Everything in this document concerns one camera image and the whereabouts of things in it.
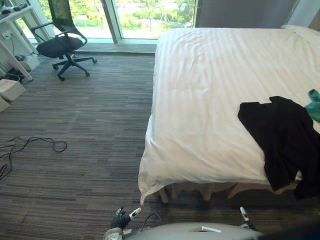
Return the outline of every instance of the gray carpet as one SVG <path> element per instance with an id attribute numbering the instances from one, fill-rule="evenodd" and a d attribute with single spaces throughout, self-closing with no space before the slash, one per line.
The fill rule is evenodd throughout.
<path id="1" fill-rule="evenodd" d="M 118 207 L 129 212 L 139 206 L 154 57 L 96 58 L 96 65 L 81 63 L 90 77 L 71 68 L 64 82 L 50 65 L 58 60 L 43 58 L 31 73 L 34 81 L 23 83 L 27 91 L 0 113 L 0 141 L 39 136 L 68 143 L 56 153 L 50 144 L 33 142 L 13 156 L 13 171 L 0 181 L 0 239 L 101 240 Z M 197 192 L 183 192 L 169 204 L 147 198 L 128 228 L 138 229 L 154 211 L 164 223 L 240 225 L 240 206 L 263 233 L 319 219 L 318 199 L 296 201 L 292 191 L 250 190 L 232 199 L 218 192 L 209 202 Z M 148 226 L 155 225 L 150 219 Z"/>

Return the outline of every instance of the chair base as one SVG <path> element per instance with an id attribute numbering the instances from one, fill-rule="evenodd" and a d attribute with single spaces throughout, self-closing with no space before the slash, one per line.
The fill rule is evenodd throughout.
<path id="1" fill-rule="evenodd" d="M 72 57 L 66 53 L 65 54 L 67 60 L 66 61 L 62 61 L 62 62 L 58 62 L 58 63 L 55 63 L 55 64 L 52 64 L 52 67 L 54 70 L 58 70 L 58 66 L 62 66 L 62 69 L 60 70 L 60 72 L 57 74 L 58 78 L 61 80 L 61 81 L 64 81 L 65 78 L 62 76 L 62 74 L 71 66 L 75 66 L 81 70 L 84 71 L 85 75 L 87 77 L 90 76 L 90 73 L 84 68 L 82 67 L 80 64 L 78 64 L 79 62 L 83 62 L 83 61 L 86 61 L 86 60 L 92 60 L 92 62 L 94 64 L 97 63 L 97 60 L 94 59 L 93 57 L 81 57 L 81 58 L 75 58 L 75 56 L 73 55 Z"/>

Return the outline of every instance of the pillow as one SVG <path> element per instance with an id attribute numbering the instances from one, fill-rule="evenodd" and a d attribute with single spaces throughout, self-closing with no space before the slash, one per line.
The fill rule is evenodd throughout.
<path id="1" fill-rule="evenodd" d="M 311 45 L 317 47 L 317 42 L 319 41 L 318 32 L 316 30 L 310 29 L 308 27 L 304 26 L 295 26 L 295 25 L 282 25 L 282 29 L 288 29 L 294 31 L 296 34 L 298 34 L 300 37 L 302 37 L 304 40 L 306 40 Z"/>

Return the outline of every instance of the chair backrest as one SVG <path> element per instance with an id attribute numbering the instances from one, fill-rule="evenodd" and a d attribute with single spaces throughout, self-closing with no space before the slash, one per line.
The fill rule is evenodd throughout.
<path id="1" fill-rule="evenodd" d="M 69 0 L 48 0 L 53 25 L 61 32 L 75 29 L 72 19 Z"/>

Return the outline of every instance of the black office chair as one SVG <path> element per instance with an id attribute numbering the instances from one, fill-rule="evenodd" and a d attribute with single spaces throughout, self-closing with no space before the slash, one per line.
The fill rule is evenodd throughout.
<path id="1" fill-rule="evenodd" d="M 63 65 L 63 68 L 57 75 L 61 81 L 65 80 L 65 78 L 61 75 L 70 66 L 76 66 L 79 69 L 82 69 L 87 77 L 90 76 L 89 72 L 85 68 L 80 66 L 78 62 L 92 60 L 95 64 L 97 60 L 95 60 L 93 57 L 75 58 L 75 55 L 70 55 L 70 53 L 74 54 L 75 50 L 84 46 L 88 42 L 88 40 L 77 30 L 76 26 L 74 25 L 69 0 L 48 0 L 48 2 L 52 16 L 52 22 L 47 22 L 31 29 L 33 34 L 44 41 L 36 47 L 36 50 L 40 54 L 53 59 L 64 59 L 63 55 L 65 55 L 65 57 L 67 58 L 66 61 L 62 61 L 52 65 L 53 69 L 55 70 L 58 69 L 58 66 Z M 45 41 L 41 36 L 36 34 L 36 30 L 50 24 L 53 24 L 57 29 L 61 31 L 61 33 L 55 35 L 55 38 Z M 84 42 L 77 37 L 68 36 L 68 34 L 76 34 L 83 38 Z"/>

